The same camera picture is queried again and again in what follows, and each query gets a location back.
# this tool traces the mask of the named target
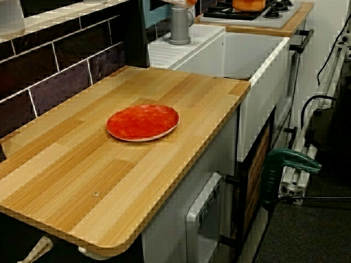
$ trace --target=green clamp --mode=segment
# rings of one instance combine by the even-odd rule
[[[312,158],[286,148],[271,150],[265,160],[259,192],[259,202],[266,210],[273,210],[278,198],[282,168],[288,166],[308,173],[318,173],[321,165]]]

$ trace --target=tiled windowsill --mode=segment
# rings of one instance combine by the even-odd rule
[[[0,36],[0,43],[12,40],[17,37],[28,35],[75,18],[80,18],[81,16],[103,10],[113,5],[117,5],[128,0],[109,0],[102,4],[84,4],[76,3],[69,5],[67,7],[58,8],[56,10],[48,11],[39,15],[30,16],[25,18],[26,28],[16,34],[2,35]]]

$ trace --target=wood grain surface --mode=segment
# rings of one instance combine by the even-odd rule
[[[0,140],[0,212],[100,255],[124,252],[250,89],[250,83],[124,67]],[[107,120],[130,105],[174,108],[180,123],[125,142]]]
[[[239,25],[228,25],[228,24],[217,24],[209,22],[199,22],[197,18],[197,24],[201,25],[213,25],[213,26],[225,26],[226,32],[235,33],[248,33],[254,35],[266,35],[275,37],[292,37],[297,27],[303,22],[306,16],[313,9],[314,3],[303,2],[298,12],[290,18],[283,28],[267,28],[267,27],[254,27],[254,26],[239,26]]]

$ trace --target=countertop edge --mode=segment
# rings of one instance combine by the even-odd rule
[[[200,25],[224,26],[226,32],[232,33],[249,33],[254,35],[266,35],[274,37],[292,37],[296,32],[297,27],[301,24],[303,19],[307,17],[307,15],[311,12],[313,7],[314,3],[312,2],[302,2],[299,11],[281,29],[199,22],[200,16],[196,18],[195,23]]]

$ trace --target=white grout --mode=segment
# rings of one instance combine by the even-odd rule
[[[13,54],[15,54],[15,55],[16,55],[15,46],[14,46],[14,44],[13,44],[13,41],[12,41],[12,40],[11,40],[11,46],[12,46]]]
[[[155,34],[156,34],[156,38],[155,39],[158,39],[158,31],[157,31],[157,24],[155,24]]]
[[[59,68],[59,62],[57,61],[57,56],[56,56],[56,50],[55,50],[55,45],[52,42],[53,45],[53,52],[54,52],[54,57],[55,57],[55,61],[56,61],[56,67],[57,67],[57,71],[60,72],[60,68]]]
[[[37,114],[37,110],[36,110],[36,108],[35,108],[35,104],[34,104],[33,97],[32,97],[32,93],[31,93],[31,90],[30,90],[30,89],[28,89],[28,93],[29,93],[29,97],[31,98],[31,102],[32,102],[32,106],[33,106],[33,110],[34,110],[35,117],[37,118],[37,117],[38,117],[38,114]]]
[[[52,77],[55,77],[55,76],[57,76],[58,74],[61,74],[62,72],[65,72],[66,70],[69,70],[69,69],[71,69],[71,68],[74,67],[74,66],[77,66],[77,65],[80,64],[80,63],[84,63],[84,62],[87,61],[88,59],[91,59],[92,57],[94,57],[94,56],[96,56],[96,55],[98,55],[98,54],[100,54],[100,53],[103,53],[103,52],[105,52],[105,51],[107,51],[107,50],[109,50],[109,49],[111,49],[111,48],[113,48],[113,47],[115,47],[115,46],[117,46],[117,45],[119,45],[119,44],[121,44],[121,43],[122,43],[122,42],[119,42],[119,43],[117,43],[117,44],[114,44],[114,45],[112,45],[112,46],[110,46],[110,47],[108,47],[108,48],[102,50],[102,51],[99,51],[99,52],[97,52],[96,54],[91,55],[91,56],[89,56],[89,57],[87,57],[87,58],[85,58],[85,59],[83,59],[83,60],[81,60],[81,61],[79,61],[79,62],[77,62],[77,63],[75,63],[75,64],[73,64],[73,65],[71,65],[71,66],[69,66],[69,67],[67,67],[67,68],[65,68],[65,69],[62,70],[61,72],[57,72],[57,73],[55,73],[55,74],[52,74],[51,76],[49,76],[49,77],[47,77],[47,78],[45,78],[45,79],[43,79],[43,80],[41,80],[41,81],[38,81],[38,82],[34,83],[33,85],[30,85],[30,86],[28,86],[27,88],[25,88],[25,89],[23,89],[23,90],[21,90],[21,91],[19,91],[19,92],[16,92],[16,93],[12,94],[11,96],[6,97],[5,99],[0,100],[0,104],[3,103],[3,102],[6,101],[6,100],[9,100],[9,99],[11,99],[11,98],[13,98],[13,97],[16,97],[18,94],[21,94],[22,92],[25,92],[25,91],[29,90],[30,88],[34,87],[35,85],[38,85],[38,84],[40,84],[40,83],[42,83],[42,82],[44,82],[44,81],[47,81],[48,79],[50,79],[50,78],[52,78]]]
[[[93,85],[93,78],[92,78],[92,72],[90,70],[90,65],[89,65],[89,60],[87,59],[87,64],[88,64],[88,72],[89,72],[89,77],[90,77],[90,83]]]
[[[82,32],[82,31],[84,31],[84,30],[86,30],[86,29],[92,28],[92,27],[94,27],[94,26],[96,26],[96,25],[102,24],[102,23],[104,23],[104,22],[106,22],[106,21],[109,21],[109,20],[111,20],[111,19],[113,19],[113,18],[117,18],[117,17],[119,17],[119,16],[120,16],[120,15],[113,16],[113,17],[111,17],[111,18],[108,18],[108,19],[105,19],[105,20],[103,20],[103,21],[100,21],[100,22],[98,22],[98,23],[96,23],[96,24],[94,24],[94,25],[87,26],[87,27],[85,27],[85,28],[83,28],[83,29],[79,29],[79,30],[77,30],[77,31],[75,31],[75,32],[73,32],[73,33],[69,33],[68,35],[65,35],[65,36],[63,36],[63,37],[59,37],[59,38],[57,38],[57,39],[55,39],[55,40],[53,40],[53,41],[50,41],[50,42],[41,44],[41,45],[39,45],[39,46],[37,46],[37,47],[35,47],[35,48],[31,48],[31,49],[29,49],[29,50],[27,50],[27,51],[24,51],[24,52],[20,53],[20,54],[16,54],[16,55],[11,56],[11,57],[9,57],[9,58],[7,58],[7,59],[1,60],[0,63],[6,62],[6,61],[8,61],[8,60],[10,60],[10,59],[13,59],[13,58],[17,58],[17,57],[20,56],[20,55],[27,54],[27,53],[29,53],[29,52],[31,52],[31,51],[33,51],[33,50],[39,49],[39,48],[41,48],[41,47],[44,47],[45,45],[49,45],[49,44],[51,44],[51,43],[53,43],[53,42],[56,42],[56,41],[58,41],[58,40],[64,39],[64,38],[69,37],[69,36],[72,36],[72,35],[74,35],[74,34],[76,34],[76,33]]]
[[[112,43],[112,34],[111,34],[111,26],[110,26],[110,21],[109,21],[108,23],[109,23],[109,31],[110,31],[110,40],[111,40],[111,45],[113,45],[113,43]]]

